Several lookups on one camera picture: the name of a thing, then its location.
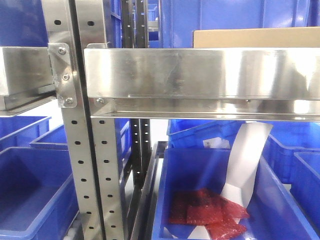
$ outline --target metal bracket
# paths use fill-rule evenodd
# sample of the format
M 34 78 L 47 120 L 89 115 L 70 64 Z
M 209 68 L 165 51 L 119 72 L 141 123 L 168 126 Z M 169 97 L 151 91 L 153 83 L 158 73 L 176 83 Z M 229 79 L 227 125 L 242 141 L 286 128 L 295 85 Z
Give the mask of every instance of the metal bracket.
M 74 78 L 77 72 L 72 70 L 70 49 L 66 43 L 49 43 L 53 80 L 60 108 L 75 108 L 78 104 Z

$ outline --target reflective metal surface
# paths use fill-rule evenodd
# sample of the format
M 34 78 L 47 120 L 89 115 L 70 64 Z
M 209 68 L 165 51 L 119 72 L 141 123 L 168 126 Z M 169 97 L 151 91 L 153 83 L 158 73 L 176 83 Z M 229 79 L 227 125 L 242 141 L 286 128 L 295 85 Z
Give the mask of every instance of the reflective metal surface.
M 320 101 L 215 99 L 104 99 L 94 116 L 150 119 L 320 121 Z
M 110 0 L 75 0 L 81 48 L 88 44 L 115 43 Z
M 105 240 L 97 163 L 74 0 L 41 0 L 50 43 L 69 46 L 76 107 L 62 108 L 85 240 Z
M 0 47 L 0 96 L 53 83 L 47 47 Z
M 31 109 L 34 109 L 36 107 L 39 107 L 39 106 L 41 106 L 43 104 L 49 103 L 49 102 L 51 102 L 51 101 L 53 101 L 55 99 L 56 99 L 55 96 L 48 96 L 48 97 L 41 98 L 41 99 L 39 99 L 37 101 L 29 102 L 28 104 L 24 104 L 22 106 L 19 106 L 19 107 L 10 109 L 10 110 L 5 110 L 5 111 L 0 110 L 0 117 L 2 117 L 2 118 L 14 117 L 16 115 L 19 115 L 19 114 L 27 112 L 27 111 L 29 111 Z
M 49 43 L 52 73 L 60 108 L 75 108 L 78 104 L 74 74 L 72 70 L 70 49 L 66 43 Z
M 14 109 L 24 106 L 34 101 L 40 101 L 55 94 L 55 86 L 48 85 L 33 90 L 16 93 L 10 96 L 0 96 L 0 111 L 14 111 Z
M 85 49 L 88 96 L 320 100 L 319 48 Z
M 92 119 L 100 195 L 107 240 L 127 240 L 127 205 L 125 183 L 122 181 L 123 163 L 117 155 L 115 120 Z

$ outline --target stainless steel shelf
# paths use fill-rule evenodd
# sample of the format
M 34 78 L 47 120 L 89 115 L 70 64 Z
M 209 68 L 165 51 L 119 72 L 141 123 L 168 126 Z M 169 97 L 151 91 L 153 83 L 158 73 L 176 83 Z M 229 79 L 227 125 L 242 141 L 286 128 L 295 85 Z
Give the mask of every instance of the stainless steel shelf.
M 319 48 L 100 46 L 84 51 L 94 117 L 320 120 Z
M 36 101 L 32 101 L 30 103 L 24 104 L 22 106 L 19 106 L 19 107 L 10 109 L 10 110 L 0 111 L 0 117 L 3 117 L 3 118 L 14 117 L 16 115 L 25 113 L 25 112 L 27 112 L 29 110 L 32 110 L 32 109 L 34 109 L 36 107 L 39 107 L 39 106 L 41 106 L 43 104 L 49 103 L 49 102 L 51 102 L 51 101 L 56 99 L 55 96 L 48 96 L 47 94 L 45 94 L 43 97 L 45 97 L 45 98 L 42 98 L 42 99 L 39 99 L 39 100 L 36 100 Z
M 54 90 L 47 47 L 0 46 L 1 111 L 12 112 L 14 108 L 47 97 L 50 92 L 53 95 Z

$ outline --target perforated steel upright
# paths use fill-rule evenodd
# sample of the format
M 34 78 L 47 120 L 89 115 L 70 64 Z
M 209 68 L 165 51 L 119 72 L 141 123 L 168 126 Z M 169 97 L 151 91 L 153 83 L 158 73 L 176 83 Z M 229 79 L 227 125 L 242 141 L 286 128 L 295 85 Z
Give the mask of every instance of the perforated steel upright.
M 85 240 L 105 240 L 97 164 L 73 0 L 42 0 Z

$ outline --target mounting hole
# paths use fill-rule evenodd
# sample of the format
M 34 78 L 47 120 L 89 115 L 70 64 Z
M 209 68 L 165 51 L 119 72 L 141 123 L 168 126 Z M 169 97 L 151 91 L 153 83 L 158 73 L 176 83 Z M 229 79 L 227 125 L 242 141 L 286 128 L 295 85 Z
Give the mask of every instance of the mounting hole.
M 95 22 L 94 21 L 88 21 L 87 24 L 88 24 L 88 26 L 94 26 Z
M 61 21 L 60 20 L 54 20 L 54 24 L 55 25 L 61 25 Z

